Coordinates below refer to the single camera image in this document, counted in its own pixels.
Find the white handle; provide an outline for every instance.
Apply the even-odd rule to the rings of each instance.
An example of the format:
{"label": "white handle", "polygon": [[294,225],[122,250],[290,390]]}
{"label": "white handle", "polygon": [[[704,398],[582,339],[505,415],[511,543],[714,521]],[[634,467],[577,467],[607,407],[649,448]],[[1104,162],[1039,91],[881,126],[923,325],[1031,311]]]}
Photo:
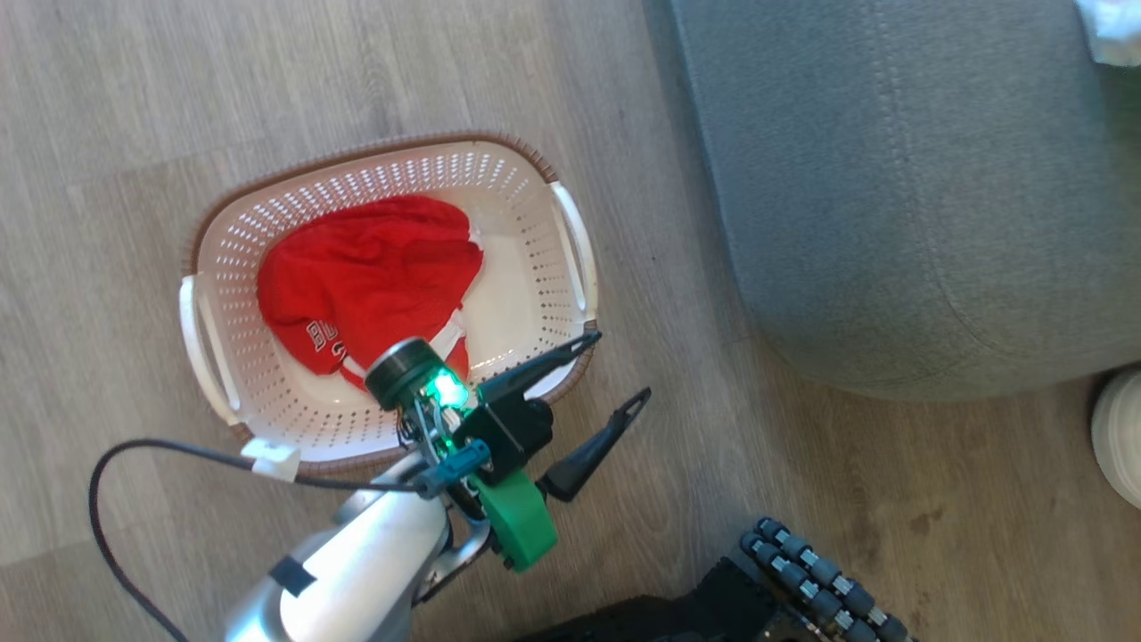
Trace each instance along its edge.
{"label": "white handle", "polygon": [[[582,222],[582,216],[578,213],[578,206],[574,204],[574,198],[570,197],[570,192],[567,192],[558,180],[550,185],[563,212],[559,235],[563,236],[563,250],[570,263],[570,285],[574,287],[575,298],[578,299],[578,309],[585,312],[585,320],[592,320],[598,315],[598,268],[594,266],[594,250],[590,246],[586,226]],[[568,243],[574,244],[574,251]]]}
{"label": "white handle", "polygon": [[210,407],[227,424],[233,426],[238,423],[237,415],[234,414],[234,406],[229,397],[224,391],[221,384],[215,379],[207,359],[205,346],[199,333],[197,299],[194,295],[194,276],[183,276],[183,285],[178,289],[178,315],[183,324],[183,343],[186,344],[186,356],[191,358],[191,368],[199,380],[202,395],[205,396]]}

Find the black tape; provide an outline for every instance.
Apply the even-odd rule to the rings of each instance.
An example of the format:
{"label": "black tape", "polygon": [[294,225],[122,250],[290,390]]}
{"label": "black tape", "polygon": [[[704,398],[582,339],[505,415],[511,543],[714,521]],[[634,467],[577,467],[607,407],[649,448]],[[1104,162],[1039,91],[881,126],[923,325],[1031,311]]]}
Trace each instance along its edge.
{"label": "black tape", "polygon": [[269,570],[269,577],[274,579],[282,588],[289,592],[290,595],[299,598],[301,592],[309,587],[310,584],[317,582],[317,578],[309,575],[309,571],[305,570],[301,562],[298,562],[293,558],[285,555],[282,561]]}

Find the green plastic part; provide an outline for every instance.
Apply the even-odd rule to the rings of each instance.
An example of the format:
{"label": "green plastic part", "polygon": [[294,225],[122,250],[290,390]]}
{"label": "green plastic part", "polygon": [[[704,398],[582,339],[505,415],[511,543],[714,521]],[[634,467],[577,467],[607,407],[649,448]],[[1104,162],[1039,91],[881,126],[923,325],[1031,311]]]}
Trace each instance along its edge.
{"label": "green plastic part", "polygon": [[555,547],[559,534],[543,495],[525,472],[516,471],[495,486],[487,486],[475,476],[470,479],[503,546],[503,561],[515,572],[527,570]]}

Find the gray sofa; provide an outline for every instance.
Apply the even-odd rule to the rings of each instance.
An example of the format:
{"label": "gray sofa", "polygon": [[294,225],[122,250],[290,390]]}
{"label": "gray sofa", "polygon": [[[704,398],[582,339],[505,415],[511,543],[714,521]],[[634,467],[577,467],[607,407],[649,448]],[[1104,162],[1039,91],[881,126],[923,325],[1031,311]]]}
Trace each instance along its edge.
{"label": "gray sofa", "polygon": [[1141,360],[1141,70],[1071,0],[674,0],[738,286],[804,375],[899,399]]}

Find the brown woven rim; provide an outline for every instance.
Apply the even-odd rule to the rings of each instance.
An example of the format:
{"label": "brown woven rim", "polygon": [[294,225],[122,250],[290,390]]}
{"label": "brown woven rim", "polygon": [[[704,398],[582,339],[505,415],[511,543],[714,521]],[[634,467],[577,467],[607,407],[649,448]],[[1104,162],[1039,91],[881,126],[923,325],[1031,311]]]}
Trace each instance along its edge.
{"label": "brown woven rim", "polygon": [[[245,182],[240,187],[236,187],[228,193],[226,193],[221,198],[219,198],[213,206],[211,206],[202,222],[199,224],[197,229],[194,233],[194,239],[191,243],[189,251],[187,253],[186,260],[183,263],[183,274],[193,275],[197,274],[199,270],[199,253],[202,249],[202,241],[205,238],[207,229],[210,228],[210,224],[213,222],[218,214],[221,213],[224,209],[229,206],[234,201],[244,197],[258,189],[274,185],[282,180],[288,180],[290,178],[296,178],[310,171],[317,171],[325,169],[327,166],[341,164],[345,162],[351,162],[355,160],[361,160],[364,157],[387,154],[391,152],[400,152],[404,149],[411,149],[413,147],[427,147],[431,145],[446,145],[451,143],[468,143],[468,141],[479,141],[479,143],[494,143],[496,145],[502,145],[509,149],[518,153],[520,156],[527,159],[535,170],[539,171],[540,176],[547,182],[553,182],[559,179],[558,173],[556,173],[555,168],[551,163],[547,162],[547,159],[539,153],[537,149],[528,145],[523,138],[518,136],[512,136],[504,131],[491,131],[491,130],[464,130],[464,131],[452,131],[443,133],[432,133],[428,136],[404,136],[399,138],[391,138],[388,140],[382,140],[373,143],[370,145],[364,145],[361,147],[354,147],[349,149],[341,151],[339,153],[329,154],[319,159],[315,159],[308,162],[296,164],[284,171],[274,172],[270,174],[262,176],[256,180]],[[590,319],[583,325],[583,332],[593,333],[598,331],[598,320]],[[564,398],[570,389],[582,380],[583,375],[586,373],[586,367],[590,366],[590,360],[594,355],[594,347],[582,353],[578,360],[575,363],[570,373],[567,375],[563,382],[551,389],[547,395],[542,397],[543,401],[547,404],[555,404],[559,399]],[[230,426],[234,432],[234,438],[237,439],[243,446],[249,444],[253,439],[253,433],[250,431],[249,426],[244,423],[234,424]],[[358,455],[356,457],[346,457],[343,460],[333,460],[331,462],[301,462],[301,466],[298,470],[300,474],[305,476],[354,476],[359,474],[364,471],[379,469],[386,464],[391,464],[396,462],[404,454],[402,453],[378,453],[374,455]]]}

